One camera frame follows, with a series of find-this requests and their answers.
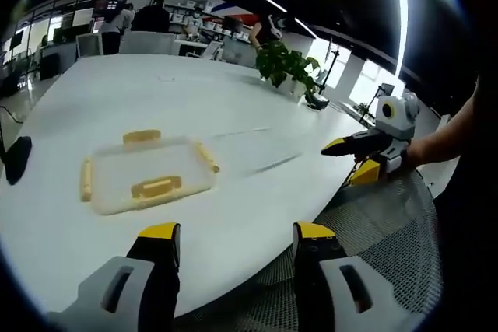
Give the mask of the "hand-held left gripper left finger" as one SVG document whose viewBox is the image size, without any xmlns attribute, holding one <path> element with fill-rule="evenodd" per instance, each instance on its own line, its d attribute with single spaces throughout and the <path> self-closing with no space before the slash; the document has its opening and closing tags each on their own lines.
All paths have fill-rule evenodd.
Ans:
<svg viewBox="0 0 498 332">
<path fill-rule="evenodd" d="M 78 287 L 64 311 L 50 312 L 56 331 L 172 331 L 180 291 L 177 222 L 142 230 L 124 257 L 113 257 Z"/>
</svg>

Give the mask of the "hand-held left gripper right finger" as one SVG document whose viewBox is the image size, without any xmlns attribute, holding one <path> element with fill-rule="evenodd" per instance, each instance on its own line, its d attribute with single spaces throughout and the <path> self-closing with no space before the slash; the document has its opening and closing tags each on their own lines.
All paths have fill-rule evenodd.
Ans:
<svg viewBox="0 0 498 332">
<path fill-rule="evenodd" d="M 294 293 L 299 331 L 414 331 L 424 319 L 395 300 L 394 286 L 331 229 L 293 224 Z"/>
</svg>

